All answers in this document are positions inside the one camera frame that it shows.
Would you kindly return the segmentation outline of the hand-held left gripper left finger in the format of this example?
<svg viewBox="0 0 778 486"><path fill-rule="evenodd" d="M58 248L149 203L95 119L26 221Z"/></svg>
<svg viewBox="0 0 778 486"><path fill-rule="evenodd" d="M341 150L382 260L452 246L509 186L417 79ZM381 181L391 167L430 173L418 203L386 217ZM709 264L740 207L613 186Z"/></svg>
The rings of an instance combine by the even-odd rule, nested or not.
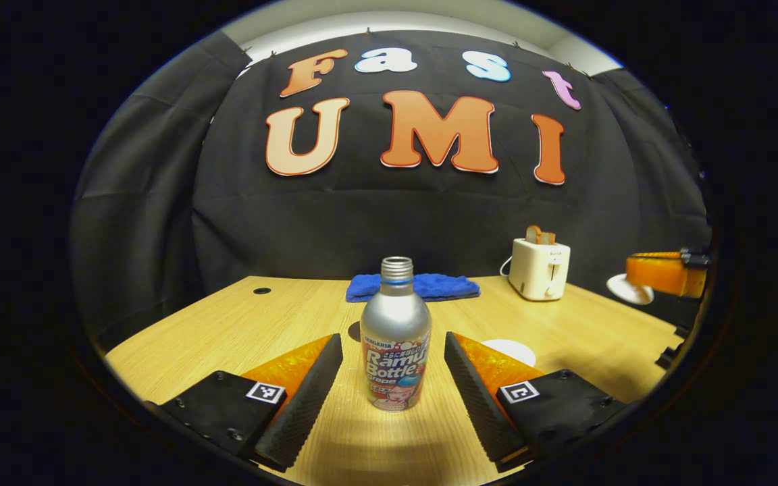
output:
<svg viewBox="0 0 778 486"><path fill-rule="evenodd" d="M311 434L342 359L342 338L330 334L241 375L214 371L145 406L212 450L284 473Z"/></svg>

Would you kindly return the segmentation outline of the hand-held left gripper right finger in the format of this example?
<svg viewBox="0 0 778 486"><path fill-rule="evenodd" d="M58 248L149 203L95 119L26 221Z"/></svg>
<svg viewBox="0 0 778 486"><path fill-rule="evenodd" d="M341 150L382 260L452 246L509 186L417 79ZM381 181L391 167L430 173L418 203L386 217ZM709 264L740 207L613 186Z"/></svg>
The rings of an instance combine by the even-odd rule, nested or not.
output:
<svg viewBox="0 0 778 486"><path fill-rule="evenodd" d="M500 473L571 452L627 412L571 369L543 373L455 332L446 333L444 360Z"/></svg>

